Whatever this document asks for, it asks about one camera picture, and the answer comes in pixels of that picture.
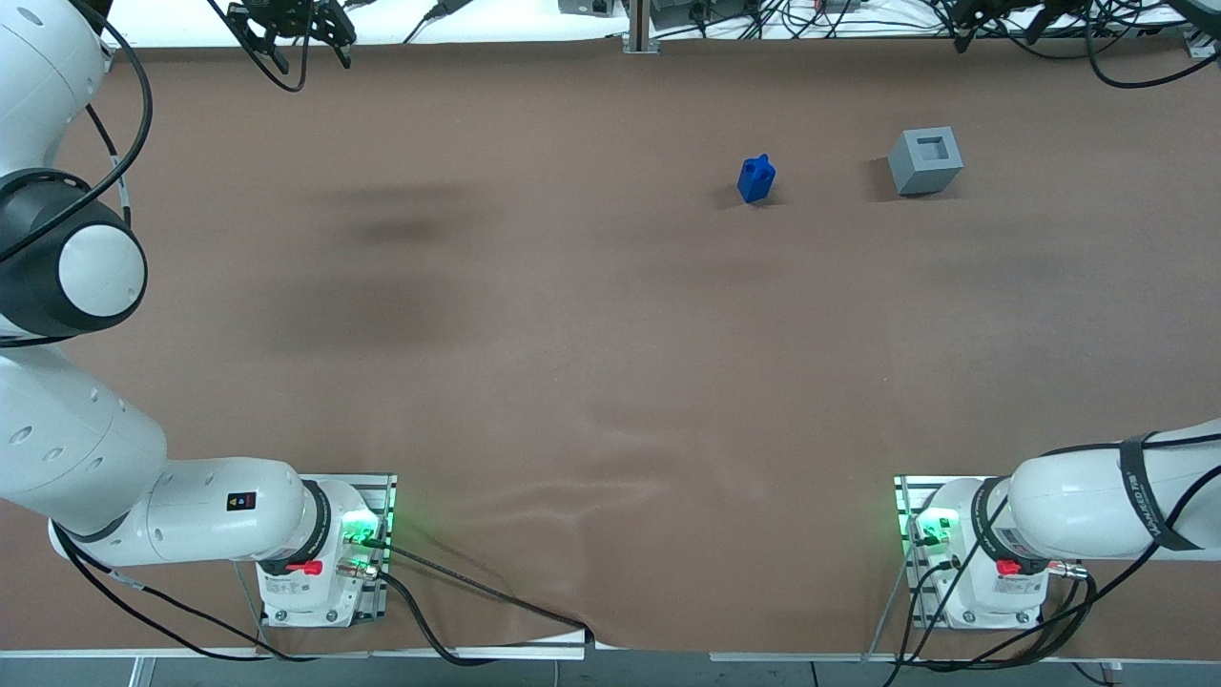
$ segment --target table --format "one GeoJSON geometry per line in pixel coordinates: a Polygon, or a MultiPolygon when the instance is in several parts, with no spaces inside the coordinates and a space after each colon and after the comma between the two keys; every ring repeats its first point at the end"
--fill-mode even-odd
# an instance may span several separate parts
{"type": "MultiPolygon", "coordinates": [[[[1112,52],[1131,78],[1187,63],[1173,41],[1112,52]]],[[[894,475],[1216,414],[1211,70],[1126,93],[1002,44],[391,46],[320,59],[291,96],[232,51],[145,56],[149,292],[71,358],[173,458],[396,472],[402,545],[604,643],[860,653],[901,556],[894,475]],[[899,199],[883,157],[938,124],[966,170],[899,199]],[[745,206],[763,151],[773,196],[745,206]]],[[[116,65],[96,105],[118,140],[136,93],[116,65]]],[[[109,164],[94,135],[74,124],[61,159],[85,178],[109,164]]],[[[0,648],[166,646],[43,532],[0,508],[0,648]]],[[[250,627],[227,563],[129,574],[250,627]]],[[[1212,575],[1151,564],[1066,655],[1221,658],[1212,575]]],[[[409,578],[447,643],[562,631],[409,578]]],[[[272,638],[422,646],[398,611],[272,638]]]]}

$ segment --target black strap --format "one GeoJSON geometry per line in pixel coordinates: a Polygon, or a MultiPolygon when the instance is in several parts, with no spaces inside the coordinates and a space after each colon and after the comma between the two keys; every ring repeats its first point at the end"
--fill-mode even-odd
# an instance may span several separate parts
{"type": "Polygon", "coordinates": [[[1123,488],[1128,493],[1128,502],[1159,547],[1171,552],[1199,550],[1199,547],[1171,530],[1153,495],[1153,486],[1149,484],[1149,473],[1144,465],[1144,443],[1154,434],[1158,433],[1138,434],[1120,443],[1120,472],[1123,475],[1123,488]]]}

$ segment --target blue plastic object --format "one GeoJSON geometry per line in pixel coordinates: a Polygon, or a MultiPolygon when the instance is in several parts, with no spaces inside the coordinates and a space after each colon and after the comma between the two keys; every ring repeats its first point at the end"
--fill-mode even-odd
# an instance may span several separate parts
{"type": "Polygon", "coordinates": [[[767,153],[758,157],[746,157],[742,162],[742,173],[737,176],[737,192],[746,203],[762,200],[772,190],[774,179],[775,167],[767,161],[767,153]]]}

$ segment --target green led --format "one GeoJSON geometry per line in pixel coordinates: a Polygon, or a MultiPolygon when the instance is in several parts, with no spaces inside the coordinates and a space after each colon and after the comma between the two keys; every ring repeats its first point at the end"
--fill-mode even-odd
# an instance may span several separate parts
{"type": "Polygon", "coordinates": [[[945,544],[950,531],[958,525],[958,513],[950,509],[928,509],[918,519],[921,532],[945,544]]]}
{"type": "Polygon", "coordinates": [[[377,536],[377,516],[369,510],[343,514],[339,530],[346,542],[364,542],[377,536]]]}

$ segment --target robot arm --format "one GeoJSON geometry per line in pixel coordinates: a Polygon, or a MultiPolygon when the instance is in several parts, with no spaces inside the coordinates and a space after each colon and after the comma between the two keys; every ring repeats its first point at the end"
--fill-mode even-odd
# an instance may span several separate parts
{"type": "Polygon", "coordinates": [[[115,567],[253,560],[282,625],[346,626],[380,526],[355,489],[280,461],[171,461],[151,419],[54,347],[127,318],[147,281],[131,227],[51,168],[104,71],[79,1],[0,4],[0,498],[48,517],[61,555],[59,531],[115,567]]]}
{"type": "MultiPolygon", "coordinates": [[[[1159,433],[1150,443],[1221,433],[1221,420],[1159,433]]],[[[1009,517],[994,530],[1044,559],[1134,559],[1154,542],[1154,558],[1221,560],[1221,482],[1205,484],[1172,528],[1160,522],[1183,494],[1221,466],[1221,443],[1145,449],[1149,489],[1120,466],[1117,449],[1083,450],[1023,462],[1009,487],[1009,517]],[[1172,550],[1175,536],[1189,545],[1172,550]]]]}
{"type": "Polygon", "coordinates": [[[1137,559],[1154,544],[1158,559],[1221,560],[1219,466],[1221,420],[1054,451],[1011,477],[946,483],[911,537],[930,566],[967,561],[933,574],[950,627],[1029,628],[1049,571],[1083,575],[1071,560],[1137,559]]]}

